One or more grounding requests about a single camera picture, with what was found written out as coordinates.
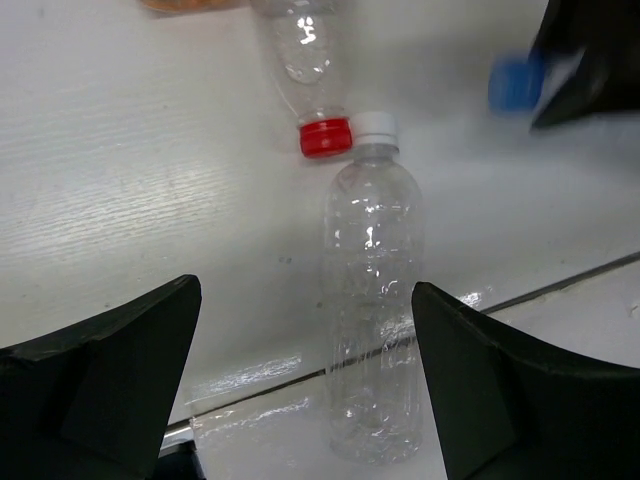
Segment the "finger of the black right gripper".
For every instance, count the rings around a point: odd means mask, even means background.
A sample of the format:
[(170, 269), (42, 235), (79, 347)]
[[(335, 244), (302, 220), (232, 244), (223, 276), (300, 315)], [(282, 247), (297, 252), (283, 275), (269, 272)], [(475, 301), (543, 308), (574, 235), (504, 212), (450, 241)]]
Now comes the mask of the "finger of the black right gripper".
[(532, 52), (548, 65), (581, 55), (574, 73), (532, 122), (534, 129), (639, 110), (637, 1), (550, 1)]

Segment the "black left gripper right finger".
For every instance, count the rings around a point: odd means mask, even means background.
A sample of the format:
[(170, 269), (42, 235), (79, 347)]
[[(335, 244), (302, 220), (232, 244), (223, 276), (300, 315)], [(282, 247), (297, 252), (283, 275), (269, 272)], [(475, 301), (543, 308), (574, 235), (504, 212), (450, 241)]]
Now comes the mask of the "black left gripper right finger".
[(450, 479), (635, 479), (639, 372), (554, 346), (427, 282), (417, 341)]

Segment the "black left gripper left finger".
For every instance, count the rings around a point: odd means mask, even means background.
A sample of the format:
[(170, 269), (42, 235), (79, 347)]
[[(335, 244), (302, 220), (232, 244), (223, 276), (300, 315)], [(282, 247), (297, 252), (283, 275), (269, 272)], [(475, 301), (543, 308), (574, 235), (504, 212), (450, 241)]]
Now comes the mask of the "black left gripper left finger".
[(1, 350), (4, 479), (148, 479), (201, 307), (180, 276)]

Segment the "clear white cap bottle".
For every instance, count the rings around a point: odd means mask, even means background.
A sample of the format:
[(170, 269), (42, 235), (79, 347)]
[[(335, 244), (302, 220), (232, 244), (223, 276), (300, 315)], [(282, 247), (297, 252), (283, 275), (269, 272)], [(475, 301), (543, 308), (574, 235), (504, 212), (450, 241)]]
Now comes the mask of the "clear white cap bottle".
[(411, 295), (424, 262), (424, 206), (397, 161), (392, 115), (352, 117), (352, 159), (324, 205), (321, 287), (331, 355), (325, 370), (329, 444), (386, 465), (421, 441), (419, 355)]

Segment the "red label plastic bottle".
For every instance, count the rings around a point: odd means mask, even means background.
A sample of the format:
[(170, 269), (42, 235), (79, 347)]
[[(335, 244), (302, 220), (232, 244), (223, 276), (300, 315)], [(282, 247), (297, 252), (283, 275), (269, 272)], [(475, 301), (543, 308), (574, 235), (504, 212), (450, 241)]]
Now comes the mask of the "red label plastic bottle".
[(308, 159), (352, 147), (345, 108), (344, 3), (252, 1), (270, 73), (296, 118), (299, 147)]

